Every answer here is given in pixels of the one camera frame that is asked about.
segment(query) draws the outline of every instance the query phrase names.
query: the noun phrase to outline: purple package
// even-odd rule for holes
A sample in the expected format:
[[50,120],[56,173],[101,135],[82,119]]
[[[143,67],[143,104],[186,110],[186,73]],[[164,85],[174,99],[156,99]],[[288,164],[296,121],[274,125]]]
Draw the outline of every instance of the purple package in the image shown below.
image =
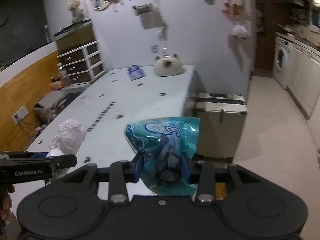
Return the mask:
[[136,80],[146,76],[138,65],[132,65],[130,68],[128,68],[128,74],[131,80]]

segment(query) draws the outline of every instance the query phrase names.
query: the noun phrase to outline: blue plastic bag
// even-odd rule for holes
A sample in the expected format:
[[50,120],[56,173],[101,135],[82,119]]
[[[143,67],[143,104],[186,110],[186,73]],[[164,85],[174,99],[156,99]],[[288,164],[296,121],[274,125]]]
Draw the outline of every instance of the blue plastic bag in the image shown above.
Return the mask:
[[143,183],[160,195],[193,195],[180,172],[180,154],[196,153],[200,119],[167,117],[129,123],[124,131],[131,146],[145,157]]

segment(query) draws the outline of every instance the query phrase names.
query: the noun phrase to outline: kitchen counter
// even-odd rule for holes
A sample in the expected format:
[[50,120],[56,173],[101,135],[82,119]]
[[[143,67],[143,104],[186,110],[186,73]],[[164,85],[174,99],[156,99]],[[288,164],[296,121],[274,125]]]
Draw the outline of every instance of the kitchen counter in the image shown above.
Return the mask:
[[[146,77],[131,81],[127,69],[115,69],[106,73],[64,109],[37,137],[27,151],[48,152],[49,144],[57,134],[59,124],[69,118],[76,118],[84,129],[92,127],[95,120],[111,102],[115,102],[105,116],[87,132],[78,153],[78,164],[69,172],[86,165],[90,157],[99,168],[109,167],[119,160],[132,160],[135,153],[126,140],[124,129],[127,123],[143,119],[181,116],[185,108],[192,106],[188,100],[193,87],[194,66],[184,65],[185,72],[171,77],[158,77],[153,67],[142,67]],[[16,184],[11,194],[16,213],[19,202],[28,194],[44,186],[43,181]],[[127,184],[128,195],[151,195],[152,192],[140,180]],[[108,183],[101,183],[98,196],[107,199]]]
[[313,52],[314,54],[316,54],[316,55],[318,55],[320,57],[320,51],[317,51],[313,47],[310,47],[309,45],[307,45],[307,44],[305,44],[305,43],[303,43],[301,41],[298,41],[295,38],[289,37],[288,35],[282,34],[282,33],[276,32],[276,35],[279,36],[279,37],[282,37],[282,38],[284,38],[284,39],[286,39],[288,41],[291,41],[291,42],[293,42],[295,44],[298,44],[298,45],[304,47],[305,49],[310,50],[311,52]]

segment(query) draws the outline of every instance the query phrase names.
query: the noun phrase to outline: human hand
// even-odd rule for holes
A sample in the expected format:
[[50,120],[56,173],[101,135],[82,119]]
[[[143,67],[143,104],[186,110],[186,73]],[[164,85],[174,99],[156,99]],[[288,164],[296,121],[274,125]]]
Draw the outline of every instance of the human hand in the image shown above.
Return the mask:
[[[10,185],[8,188],[9,193],[15,192],[15,188],[13,185]],[[11,223],[11,209],[12,208],[12,199],[10,195],[7,195],[0,199],[0,216],[1,220],[3,220],[5,225],[9,225]]]

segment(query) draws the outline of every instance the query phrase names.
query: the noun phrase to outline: white plush toy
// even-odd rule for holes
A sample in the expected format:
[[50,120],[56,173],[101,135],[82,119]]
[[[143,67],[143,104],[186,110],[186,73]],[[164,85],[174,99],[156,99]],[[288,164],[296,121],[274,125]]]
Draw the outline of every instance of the white plush toy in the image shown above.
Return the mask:
[[248,38],[248,30],[242,25],[235,25],[231,30],[231,36],[236,39]]

